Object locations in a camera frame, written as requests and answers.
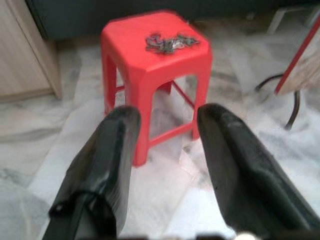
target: wooden board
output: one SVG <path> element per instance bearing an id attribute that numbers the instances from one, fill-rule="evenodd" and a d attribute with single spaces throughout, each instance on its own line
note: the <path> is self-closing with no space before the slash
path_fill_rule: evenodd
<path id="1" fill-rule="evenodd" d="M 6 0 L 25 38 L 32 48 L 47 81 L 58 98 L 62 96 L 58 55 L 53 42 L 44 40 L 28 9 L 25 0 Z"/>
<path id="2" fill-rule="evenodd" d="M 6 1 L 0 1 L 0 96 L 50 89 L 47 78 Z"/>
<path id="3" fill-rule="evenodd" d="M 320 16 L 275 89 L 277 94 L 320 86 Z"/>

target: stool leg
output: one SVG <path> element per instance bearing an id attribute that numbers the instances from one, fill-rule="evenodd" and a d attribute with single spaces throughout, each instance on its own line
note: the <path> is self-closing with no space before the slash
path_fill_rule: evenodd
<path id="1" fill-rule="evenodd" d="M 148 159 L 152 93 L 149 93 L 147 90 L 131 88 L 129 94 L 129 105 L 138 108 L 141 115 L 140 134 L 136 143 L 133 160 L 133 165 L 139 167 L 144 165 Z"/>
<path id="2" fill-rule="evenodd" d="M 116 103 L 117 67 L 112 59 L 102 51 L 102 73 L 104 91 L 104 113 L 114 109 Z"/>
<path id="3" fill-rule="evenodd" d="M 197 74 L 197 88 L 196 88 L 196 96 L 194 103 L 194 114 L 192 120 L 192 138 L 196 140 L 200 137 L 198 124 L 197 124 L 197 115 L 198 108 L 206 103 L 209 81 L 210 81 L 211 69 L 202 71 Z"/>
<path id="4" fill-rule="evenodd" d="M 166 82 L 165 84 L 162 84 L 160 87 L 158 87 L 157 90 L 163 90 L 163 91 L 167 92 L 168 94 L 170 94 L 171 93 L 172 81 L 169 81 L 169 82 Z"/>

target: wooden cabinet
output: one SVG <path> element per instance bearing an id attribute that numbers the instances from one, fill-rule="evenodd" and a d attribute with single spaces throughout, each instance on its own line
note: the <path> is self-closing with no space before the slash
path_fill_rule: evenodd
<path id="1" fill-rule="evenodd" d="M 0 0 L 0 102 L 55 93 L 61 82 L 55 46 L 42 39 L 24 0 Z"/>

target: stool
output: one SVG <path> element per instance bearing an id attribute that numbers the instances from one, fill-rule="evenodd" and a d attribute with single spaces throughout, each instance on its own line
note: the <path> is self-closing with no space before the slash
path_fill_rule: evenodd
<path id="1" fill-rule="evenodd" d="M 154 32 L 166 39 L 181 33 L 195 37 L 200 43 L 177 49 L 174 54 L 156 54 L 146 51 L 145 42 Z M 145 164 L 149 148 L 169 138 L 189 130 L 193 139 L 199 138 L 197 111 L 206 101 L 213 58 L 210 44 L 203 36 L 174 12 L 158 11 L 108 23 L 101 34 L 101 51 L 105 114 L 114 108 L 116 93 L 123 89 L 126 104 L 138 108 L 141 114 L 134 166 Z M 124 86 L 117 87 L 116 67 Z M 194 103 L 174 82 L 175 78 L 190 74 L 197 76 Z M 157 89 L 170 93 L 172 86 L 194 109 L 193 120 L 149 140 L 153 94 Z"/>

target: white marble tile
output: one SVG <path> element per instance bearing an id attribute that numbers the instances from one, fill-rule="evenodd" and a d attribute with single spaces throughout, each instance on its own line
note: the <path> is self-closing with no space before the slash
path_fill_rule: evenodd
<path id="1" fill-rule="evenodd" d="M 0 179 L 1 239 L 33 240 L 47 219 L 49 205 L 24 188 Z"/>
<path id="2" fill-rule="evenodd" d="M 190 187 L 212 192 L 213 186 L 209 175 L 209 171 L 199 170 L 197 175 L 193 178 Z"/>
<path id="3" fill-rule="evenodd" d="M 293 93 L 276 96 L 270 89 L 262 89 L 258 93 L 250 92 L 246 94 L 244 101 L 249 109 L 246 122 L 252 129 L 276 128 L 278 131 L 284 131 L 283 127 L 287 124 L 294 107 Z M 307 106 L 302 91 L 300 109 L 290 132 L 308 126 L 309 118 L 306 111 Z"/>
<path id="4" fill-rule="evenodd" d="M 150 150 L 148 162 L 132 169 L 128 214 L 120 236 L 160 238 L 191 180 L 175 161 Z"/>
<path id="5" fill-rule="evenodd" d="M 99 36 L 87 36 L 74 39 L 82 67 L 101 65 L 101 45 Z"/>
<path id="6" fill-rule="evenodd" d="M 248 107 L 244 102 L 242 89 L 237 80 L 230 82 L 221 77 L 212 77 L 206 102 L 220 104 L 244 119 L 248 113 Z"/>
<path id="7" fill-rule="evenodd" d="M 192 141 L 189 145 L 186 145 L 183 148 L 183 151 L 188 155 L 188 157 L 193 161 L 200 171 L 208 171 L 206 156 L 201 139 Z"/>
<path id="8" fill-rule="evenodd" d="M 62 102 L 72 101 L 75 88 L 83 66 L 77 47 L 72 40 L 60 41 L 58 46 L 58 60 L 60 67 Z"/>
<path id="9" fill-rule="evenodd" d="M 6 180 L 21 187 L 27 187 L 31 182 L 33 176 L 23 174 L 20 171 L 16 171 L 9 168 L 0 168 L 0 179 Z"/>
<path id="10" fill-rule="evenodd" d="M 219 210 L 213 190 L 190 187 L 173 215 L 164 236 L 195 239 L 197 235 L 235 236 Z"/>
<path id="11" fill-rule="evenodd" d="M 62 127 L 69 114 L 75 109 L 73 100 L 58 100 L 52 94 L 26 99 L 17 103 L 57 127 Z"/>
<path id="12" fill-rule="evenodd" d="M 19 104 L 8 104 L 0 117 L 0 168 L 33 177 L 60 130 Z"/>
<path id="13" fill-rule="evenodd" d="M 82 68 L 76 85 L 73 100 L 76 106 L 104 96 L 101 73 L 94 71 L 95 73 L 92 73 L 92 75 L 83 76 L 85 72 L 86 70 Z"/>
<path id="14" fill-rule="evenodd" d="M 0 138 L 53 128 L 52 123 L 18 104 L 7 105 L 1 110 Z"/>
<path id="15" fill-rule="evenodd" d="M 29 191 L 52 204 L 70 163 L 104 118 L 103 99 L 88 101 L 68 117 Z"/>
<path id="16" fill-rule="evenodd" d="M 268 129 L 258 127 L 255 132 L 299 192 L 320 215 L 320 194 L 316 189 L 320 185 L 320 115 L 311 109 L 306 114 L 309 118 L 307 127 L 290 132 L 272 126 Z"/>
<path id="17" fill-rule="evenodd" d="M 178 79 L 178 83 L 184 88 L 184 78 Z M 152 102 L 151 124 L 150 124 L 150 138 L 154 138 L 162 133 L 165 133 L 182 124 L 191 122 L 193 118 L 193 110 L 187 106 L 184 99 L 178 92 L 172 88 L 171 94 L 168 95 L 164 91 L 157 91 L 154 93 Z M 153 147 L 155 151 L 164 153 L 167 157 L 179 161 L 183 138 L 191 138 L 191 131 L 171 138 L 161 144 Z"/>
<path id="18" fill-rule="evenodd" d="M 193 179 L 197 177 L 201 171 L 184 150 L 182 150 L 180 154 L 179 166 L 189 173 Z"/>

